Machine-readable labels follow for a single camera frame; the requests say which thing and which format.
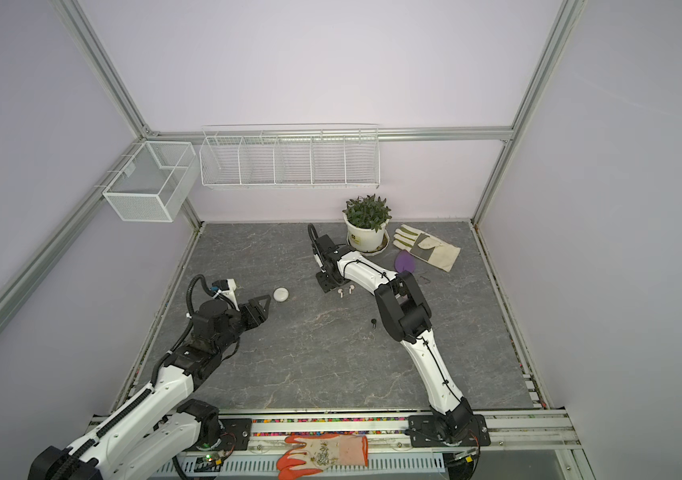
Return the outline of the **white earbud charging case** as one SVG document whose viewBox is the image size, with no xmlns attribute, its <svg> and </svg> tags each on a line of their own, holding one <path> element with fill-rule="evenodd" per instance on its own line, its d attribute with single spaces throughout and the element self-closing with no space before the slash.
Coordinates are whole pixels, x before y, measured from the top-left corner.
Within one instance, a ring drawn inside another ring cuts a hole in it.
<svg viewBox="0 0 682 480">
<path fill-rule="evenodd" d="M 284 287 L 277 288 L 273 292 L 273 298 L 279 303 L 286 302 L 289 298 L 289 291 Z"/>
</svg>

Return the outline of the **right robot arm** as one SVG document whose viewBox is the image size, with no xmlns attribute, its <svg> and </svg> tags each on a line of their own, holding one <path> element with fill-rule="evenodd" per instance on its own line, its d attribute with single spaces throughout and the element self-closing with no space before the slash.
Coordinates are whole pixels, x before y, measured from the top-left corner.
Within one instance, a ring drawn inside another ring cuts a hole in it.
<svg viewBox="0 0 682 480">
<path fill-rule="evenodd" d="M 375 264 L 360 252 L 319 235 L 307 225 L 312 252 L 320 267 L 316 279 L 327 293 L 354 283 L 371 293 L 380 323 L 407 351 L 427 392 L 431 414 L 410 418 L 410 436 L 416 446 L 474 446 L 491 444 L 485 417 L 476 413 L 453 381 L 437 346 L 432 310 L 416 279 Z"/>
</svg>

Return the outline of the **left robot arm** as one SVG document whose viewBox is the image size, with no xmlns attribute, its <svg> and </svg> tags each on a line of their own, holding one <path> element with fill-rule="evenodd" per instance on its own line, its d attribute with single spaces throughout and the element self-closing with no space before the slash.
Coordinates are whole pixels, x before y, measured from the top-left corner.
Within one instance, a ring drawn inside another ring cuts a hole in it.
<svg viewBox="0 0 682 480">
<path fill-rule="evenodd" d="M 148 382 L 92 430 L 64 448 L 45 449 L 31 479 L 147 479 L 182 451 L 215 448 L 228 437 L 217 407 L 193 399 L 238 349 L 242 335 L 268 318 L 271 295 L 244 303 L 232 279 L 192 278 L 187 324 L 151 369 Z"/>
</svg>

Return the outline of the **potted green plant white pot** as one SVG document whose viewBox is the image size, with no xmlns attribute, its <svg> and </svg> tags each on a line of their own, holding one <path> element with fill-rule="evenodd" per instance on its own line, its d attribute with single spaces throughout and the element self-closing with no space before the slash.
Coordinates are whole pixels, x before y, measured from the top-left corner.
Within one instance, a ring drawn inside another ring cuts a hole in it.
<svg viewBox="0 0 682 480">
<path fill-rule="evenodd" d="M 343 210 L 350 245 L 363 253 L 380 249 L 385 230 L 391 220 L 387 199 L 376 194 L 358 196 L 346 201 Z"/>
</svg>

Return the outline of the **beige gardening glove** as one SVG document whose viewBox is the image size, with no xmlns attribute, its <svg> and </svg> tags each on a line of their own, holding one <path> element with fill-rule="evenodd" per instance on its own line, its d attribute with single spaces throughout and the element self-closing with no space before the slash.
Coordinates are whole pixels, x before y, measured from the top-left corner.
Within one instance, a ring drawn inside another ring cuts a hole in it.
<svg viewBox="0 0 682 480">
<path fill-rule="evenodd" d="M 448 242 L 423 230 L 403 224 L 394 232 L 393 244 L 413 257 L 445 272 L 450 272 L 461 252 Z"/>
</svg>

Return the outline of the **red white work glove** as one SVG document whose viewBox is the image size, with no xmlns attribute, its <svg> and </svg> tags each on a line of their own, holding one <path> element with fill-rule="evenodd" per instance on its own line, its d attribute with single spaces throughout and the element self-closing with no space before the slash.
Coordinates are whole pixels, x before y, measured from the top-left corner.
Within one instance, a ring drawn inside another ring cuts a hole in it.
<svg viewBox="0 0 682 480">
<path fill-rule="evenodd" d="M 276 462 L 280 480 L 316 475 L 336 466 L 369 464 L 369 442 L 364 435 L 291 435 L 285 443 L 291 449 Z"/>
</svg>

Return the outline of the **white mesh box basket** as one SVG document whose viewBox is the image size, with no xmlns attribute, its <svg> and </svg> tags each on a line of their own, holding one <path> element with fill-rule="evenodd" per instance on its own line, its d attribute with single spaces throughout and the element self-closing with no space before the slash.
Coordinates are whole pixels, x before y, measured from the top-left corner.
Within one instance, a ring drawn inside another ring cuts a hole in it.
<svg viewBox="0 0 682 480">
<path fill-rule="evenodd" d="M 171 223 L 199 175 L 192 143 L 145 141 L 104 187 L 103 197 L 125 222 Z"/>
</svg>

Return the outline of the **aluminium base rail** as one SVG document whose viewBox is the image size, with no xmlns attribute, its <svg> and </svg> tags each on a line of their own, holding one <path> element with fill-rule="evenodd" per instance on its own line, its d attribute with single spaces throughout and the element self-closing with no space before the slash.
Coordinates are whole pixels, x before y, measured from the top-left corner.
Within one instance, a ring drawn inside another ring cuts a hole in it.
<svg viewBox="0 0 682 480">
<path fill-rule="evenodd" d="M 366 436 L 373 453 L 424 449 L 432 452 L 575 450 L 582 447 L 564 410 L 490 410 L 477 413 L 480 425 L 461 441 L 438 439 L 436 420 L 425 411 L 224 412 L 217 440 L 203 440 L 194 419 L 171 416 L 141 434 L 138 444 L 157 438 L 163 454 L 205 456 L 272 454 L 287 450 L 292 435 Z"/>
</svg>

